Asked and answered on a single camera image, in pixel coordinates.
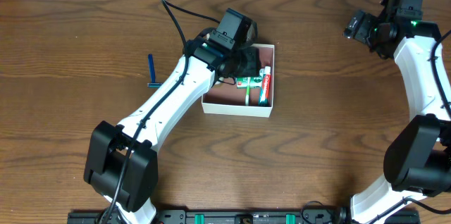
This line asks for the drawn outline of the green white toothbrush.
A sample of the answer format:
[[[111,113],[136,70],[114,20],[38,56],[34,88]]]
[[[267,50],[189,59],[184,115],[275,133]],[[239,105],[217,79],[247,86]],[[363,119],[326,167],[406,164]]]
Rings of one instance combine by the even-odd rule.
[[[251,77],[247,78],[247,86],[246,86],[246,95],[245,95],[245,106],[249,106],[249,100],[250,100],[250,83],[251,83]]]

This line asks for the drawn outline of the green white soap box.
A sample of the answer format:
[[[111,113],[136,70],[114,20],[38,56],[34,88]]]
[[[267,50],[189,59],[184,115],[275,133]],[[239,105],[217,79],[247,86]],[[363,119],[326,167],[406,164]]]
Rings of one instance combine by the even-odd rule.
[[[236,78],[237,88],[238,89],[260,88],[263,81],[264,71],[265,70],[261,68],[259,74],[256,77],[237,77]]]

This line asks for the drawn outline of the teal white toothpaste tube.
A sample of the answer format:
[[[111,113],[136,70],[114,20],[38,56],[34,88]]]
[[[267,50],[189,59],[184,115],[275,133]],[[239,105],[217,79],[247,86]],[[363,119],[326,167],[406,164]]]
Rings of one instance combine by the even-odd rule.
[[[269,87],[271,85],[271,67],[266,66],[264,68],[264,74],[261,81],[261,91],[259,95],[259,105],[267,106],[268,105],[268,94]]]

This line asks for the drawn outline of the blue disposable razor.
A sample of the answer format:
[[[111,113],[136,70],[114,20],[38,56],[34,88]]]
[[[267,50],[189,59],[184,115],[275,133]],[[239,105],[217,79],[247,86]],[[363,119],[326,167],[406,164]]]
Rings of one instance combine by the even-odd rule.
[[[162,84],[156,81],[156,71],[154,67],[154,60],[152,54],[148,54],[147,57],[148,66],[149,66],[149,76],[151,82],[147,84],[149,88],[159,88]]]

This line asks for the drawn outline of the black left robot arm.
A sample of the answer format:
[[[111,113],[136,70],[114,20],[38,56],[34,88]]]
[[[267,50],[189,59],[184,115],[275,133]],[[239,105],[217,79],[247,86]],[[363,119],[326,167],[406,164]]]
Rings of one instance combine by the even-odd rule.
[[[184,40],[183,54],[167,80],[117,125],[100,122],[91,134],[84,180],[110,201],[95,223],[117,210],[122,223],[151,223],[158,182],[158,152],[196,100],[220,79],[258,75],[255,21],[229,8],[218,27]]]

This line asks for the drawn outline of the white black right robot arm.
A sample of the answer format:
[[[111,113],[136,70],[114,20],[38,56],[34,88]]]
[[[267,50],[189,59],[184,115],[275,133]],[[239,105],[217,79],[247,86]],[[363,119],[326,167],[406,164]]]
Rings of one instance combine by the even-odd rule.
[[[343,34],[368,46],[400,69],[409,104],[409,124],[390,144],[383,174],[355,194],[336,223],[416,223],[408,204],[448,215],[422,199],[450,192],[450,81],[443,64],[445,35],[422,19],[423,0],[382,0],[372,15],[358,10]]]

